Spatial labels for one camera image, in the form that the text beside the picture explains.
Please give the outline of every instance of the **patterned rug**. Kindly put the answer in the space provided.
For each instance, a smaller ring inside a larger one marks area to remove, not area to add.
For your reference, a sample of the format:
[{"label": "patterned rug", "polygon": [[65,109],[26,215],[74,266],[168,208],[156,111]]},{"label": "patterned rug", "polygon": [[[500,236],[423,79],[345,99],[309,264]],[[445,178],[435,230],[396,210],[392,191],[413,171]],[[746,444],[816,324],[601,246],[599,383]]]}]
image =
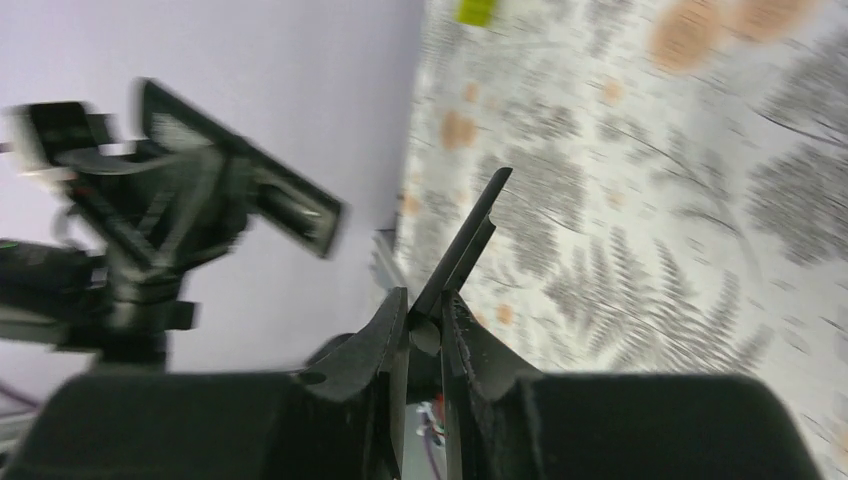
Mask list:
[{"label": "patterned rug", "polygon": [[398,261],[515,171],[464,296],[540,368],[735,371],[848,476],[848,2],[433,1]]}]

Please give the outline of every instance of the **green object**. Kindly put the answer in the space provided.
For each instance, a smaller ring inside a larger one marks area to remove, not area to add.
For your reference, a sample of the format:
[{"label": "green object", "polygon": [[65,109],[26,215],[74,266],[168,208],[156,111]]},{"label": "green object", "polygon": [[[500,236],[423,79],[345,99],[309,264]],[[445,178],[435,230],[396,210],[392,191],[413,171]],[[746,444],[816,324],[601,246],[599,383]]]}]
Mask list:
[{"label": "green object", "polygon": [[492,21],[495,12],[495,0],[462,0],[456,21],[475,27],[486,27]]}]

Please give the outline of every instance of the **cable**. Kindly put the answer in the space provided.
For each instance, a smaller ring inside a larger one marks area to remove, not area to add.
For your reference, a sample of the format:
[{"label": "cable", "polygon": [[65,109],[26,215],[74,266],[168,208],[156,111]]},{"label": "cable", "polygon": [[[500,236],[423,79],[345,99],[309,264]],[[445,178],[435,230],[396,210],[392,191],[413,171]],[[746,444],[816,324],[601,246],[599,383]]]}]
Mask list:
[{"label": "cable", "polygon": [[13,402],[20,403],[32,410],[36,410],[41,407],[40,401],[22,393],[20,390],[9,385],[3,380],[0,380],[0,395],[12,400]]}]

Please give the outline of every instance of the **black plastic part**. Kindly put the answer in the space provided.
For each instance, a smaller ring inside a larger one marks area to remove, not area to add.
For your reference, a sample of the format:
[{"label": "black plastic part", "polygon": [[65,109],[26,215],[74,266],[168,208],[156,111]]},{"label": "black plastic part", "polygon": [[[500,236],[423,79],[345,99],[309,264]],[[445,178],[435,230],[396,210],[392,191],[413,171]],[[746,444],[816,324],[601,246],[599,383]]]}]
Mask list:
[{"label": "black plastic part", "polygon": [[142,79],[139,89],[141,130],[147,138],[169,151],[207,144],[245,158],[259,187],[254,200],[259,214],[319,257],[331,253],[344,214],[341,201],[154,80]]},{"label": "black plastic part", "polygon": [[785,407],[754,379],[562,374],[520,392],[543,478],[819,478]]}]

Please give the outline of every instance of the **black foam pad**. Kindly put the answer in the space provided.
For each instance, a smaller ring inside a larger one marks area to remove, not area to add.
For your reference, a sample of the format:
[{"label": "black foam pad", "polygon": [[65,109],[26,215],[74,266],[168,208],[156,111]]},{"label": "black foam pad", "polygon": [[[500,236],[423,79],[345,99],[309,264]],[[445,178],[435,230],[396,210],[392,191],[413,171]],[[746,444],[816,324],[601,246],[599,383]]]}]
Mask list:
[{"label": "black foam pad", "polygon": [[51,398],[3,478],[279,478],[291,388],[285,373],[84,375]]}]

